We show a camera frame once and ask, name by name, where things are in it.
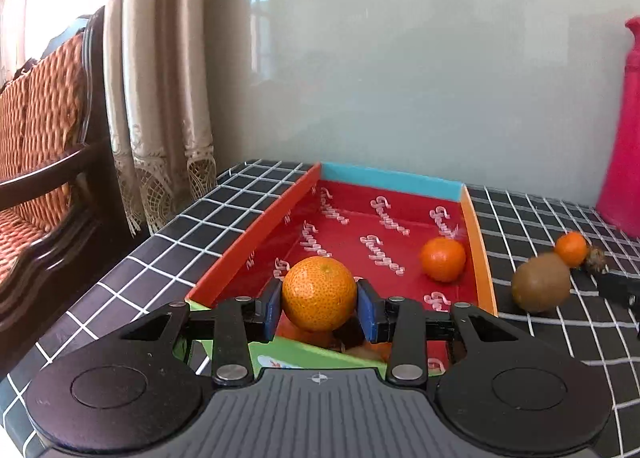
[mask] red plastic bottle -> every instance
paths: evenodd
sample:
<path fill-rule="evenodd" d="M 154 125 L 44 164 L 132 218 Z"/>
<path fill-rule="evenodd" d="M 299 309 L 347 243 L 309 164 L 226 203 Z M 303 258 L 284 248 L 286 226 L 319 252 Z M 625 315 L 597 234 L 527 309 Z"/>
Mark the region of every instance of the red plastic bottle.
<path fill-rule="evenodd" d="M 635 43 L 626 56 L 616 143 L 596 209 L 607 223 L 640 236 L 640 16 L 625 25 Z"/>

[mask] crosshair symbol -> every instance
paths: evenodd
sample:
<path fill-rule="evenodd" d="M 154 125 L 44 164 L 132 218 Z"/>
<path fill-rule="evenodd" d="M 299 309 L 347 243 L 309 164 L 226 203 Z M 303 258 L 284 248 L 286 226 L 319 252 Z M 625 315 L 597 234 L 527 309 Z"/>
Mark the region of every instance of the crosshair symbol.
<path fill-rule="evenodd" d="M 318 373 L 309 377 L 309 380 L 314 381 L 316 384 L 322 384 L 323 382 L 328 381 L 330 378 L 331 377 L 327 377 L 325 374 Z"/>

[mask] dark wood chair frame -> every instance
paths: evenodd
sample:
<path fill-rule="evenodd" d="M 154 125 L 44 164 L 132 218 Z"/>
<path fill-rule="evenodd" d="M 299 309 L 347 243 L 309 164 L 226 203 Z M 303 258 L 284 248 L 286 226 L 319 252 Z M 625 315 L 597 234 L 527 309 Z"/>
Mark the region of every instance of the dark wood chair frame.
<path fill-rule="evenodd" d="M 78 142 L 37 170 L 0 182 L 0 210 L 65 183 L 72 193 L 65 218 L 25 248 L 0 284 L 0 379 L 147 236 L 132 237 L 120 198 L 106 115 L 103 24 L 104 8 L 89 20 L 82 41 L 87 84 Z"/>

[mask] metal screw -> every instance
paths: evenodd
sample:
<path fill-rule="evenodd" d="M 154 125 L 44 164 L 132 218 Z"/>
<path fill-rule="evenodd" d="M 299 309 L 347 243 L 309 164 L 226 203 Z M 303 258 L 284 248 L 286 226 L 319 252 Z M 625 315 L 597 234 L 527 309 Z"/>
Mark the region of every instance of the metal screw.
<path fill-rule="evenodd" d="M 422 376 L 422 369 L 415 364 L 398 364 L 391 374 L 398 380 L 416 380 Z"/>
<path fill-rule="evenodd" d="M 224 366 L 220 366 L 216 371 L 216 375 L 220 380 L 229 382 L 245 378 L 247 373 L 247 369 L 241 364 L 225 364 Z"/>

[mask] wooden armrest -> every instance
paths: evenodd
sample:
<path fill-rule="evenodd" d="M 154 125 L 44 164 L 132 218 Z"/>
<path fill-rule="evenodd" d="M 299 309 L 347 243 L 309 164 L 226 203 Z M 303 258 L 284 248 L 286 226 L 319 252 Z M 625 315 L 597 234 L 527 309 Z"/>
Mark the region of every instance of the wooden armrest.
<path fill-rule="evenodd" d="M 78 144 L 29 173 L 0 182 L 0 211 L 33 200 L 72 181 L 105 149 L 103 142 Z"/>

